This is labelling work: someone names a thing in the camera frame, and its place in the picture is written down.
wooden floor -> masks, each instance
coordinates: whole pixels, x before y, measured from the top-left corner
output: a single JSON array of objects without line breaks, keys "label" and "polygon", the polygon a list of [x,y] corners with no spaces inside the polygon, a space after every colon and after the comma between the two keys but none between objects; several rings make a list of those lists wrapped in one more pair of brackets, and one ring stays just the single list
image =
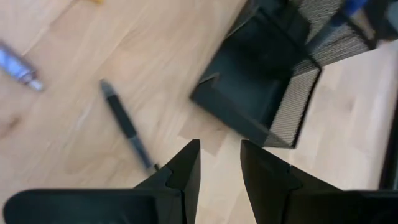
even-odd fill
[{"label": "wooden floor", "polygon": [[[201,139],[197,223],[254,223],[241,136],[188,96],[243,0],[0,0],[0,38],[39,70],[0,72],[0,202],[37,187],[130,188],[145,179],[99,89],[115,86],[152,157]],[[377,188],[398,89],[398,42],[326,67],[298,149],[270,149],[342,189]]]}]

black object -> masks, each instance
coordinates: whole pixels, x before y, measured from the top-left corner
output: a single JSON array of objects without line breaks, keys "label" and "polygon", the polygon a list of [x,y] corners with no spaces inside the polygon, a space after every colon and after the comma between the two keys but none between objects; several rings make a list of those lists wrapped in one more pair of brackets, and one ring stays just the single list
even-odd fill
[{"label": "black object", "polygon": [[379,182],[380,189],[398,190],[398,99]]},{"label": "black object", "polygon": [[396,40],[398,38],[398,31],[389,22],[387,13],[389,5],[394,2],[397,2],[397,0],[368,0],[364,8],[377,39]]},{"label": "black object", "polygon": [[149,158],[147,151],[140,140],[136,129],[132,125],[132,122],[124,110],[118,95],[115,90],[106,80],[101,80],[101,89],[103,91],[104,97],[108,102],[109,107],[112,110],[114,118],[119,124],[123,134],[129,140],[130,144],[136,149],[142,163],[144,163],[147,171],[152,174],[153,171],[159,170],[159,165],[154,164]]},{"label": "black object", "polygon": [[398,2],[390,4],[387,12],[387,19],[392,28],[394,28],[394,30],[398,32]]},{"label": "black object", "polygon": [[[294,148],[321,67],[304,49],[309,22],[294,4],[248,1],[191,99],[260,146]],[[294,65],[307,61],[310,73]]]},{"label": "black object", "polygon": [[339,190],[249,141],[241,164],[257,223],[396,223],[398,192]]},{"label": "black object", "polygon": [[133,189],[38,189],[4,206],[7,224],[195,222],[200,187],[200,142],[192,140]]}]

black pen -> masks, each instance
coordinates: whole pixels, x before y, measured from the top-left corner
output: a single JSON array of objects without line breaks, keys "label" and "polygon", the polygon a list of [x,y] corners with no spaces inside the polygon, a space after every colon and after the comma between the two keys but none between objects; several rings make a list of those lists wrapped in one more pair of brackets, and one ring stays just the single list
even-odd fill
[{"label": "black pen", "polygon": [[116,121],[119,124],[119,127],[122,129],[125,137],[129,140],[130,144],[136,149],[139,157],[141,158],[142,163],[149,174],[153,174],[154,171],[159,170],[159,165],[154,164],[149,156],[147,155],[146,149],[142,144],[139,136],[137,134],[134,125],[132,124],[129,116],[124,110],[118,95],[115,90],[106,80],[101,80],[101,88],[104,94],[106,101],[108,102],[109,107],[112,109],[113,115]]}]

pen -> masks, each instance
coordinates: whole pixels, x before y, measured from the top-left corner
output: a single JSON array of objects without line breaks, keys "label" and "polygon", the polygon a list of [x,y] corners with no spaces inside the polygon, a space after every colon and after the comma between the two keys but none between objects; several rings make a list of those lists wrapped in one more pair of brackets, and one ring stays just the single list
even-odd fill
[{"label": "pen", "polygon": [[148,173],[153,174],[154,171],[158,171],[159,165],[154,164],[147,155],[146,149],[139,139],[134,125],[132,124],[129,116],[124,110],[120,99],[111,84],[102,79],[101,89],[106,101],[108,102],[109,107],[113,112],[116,121],[119,124],[120,129],[122,130],[125,137],[129,140],[130,145],[136,149],[136,152],[138,153],[138,156],[140,157]]},{"label": "pen", "polygon": [[37,90],[43,83],[37,79],[36,69],[0,40],[0,68],[17,81]]}]

black plastic part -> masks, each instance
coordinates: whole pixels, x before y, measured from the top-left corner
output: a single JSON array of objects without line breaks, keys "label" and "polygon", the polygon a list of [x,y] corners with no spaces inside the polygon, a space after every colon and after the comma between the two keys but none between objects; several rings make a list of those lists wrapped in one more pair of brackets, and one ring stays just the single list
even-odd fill
[{"label": "black plastic part", "polygon": [[396,223],[396,191],[342,191],[249,141],[241,164],[257,223]]},{"label": "black plastic part", "polygon": [[193,140],[169,163],[133,189],[37,189],[4,206],[15,223],[195,222],[200,186],[200,142]]},{"label": "black plastic part", "polygon": [[283,223],[293,190],[339,192],[250,141],[241,143],[243,180],[257,223]]},{"label": "black plastic part", "polygon": [[[385,17],[388,5],[392,2],[396,3],[397,0],[369,0],[364,8],[371,25],[378,27],[376,34],[381,39],[394,40],[398,38],[397,31],[386,21]],[[392,120],[379,188],[398,190],[398,101]]]}]

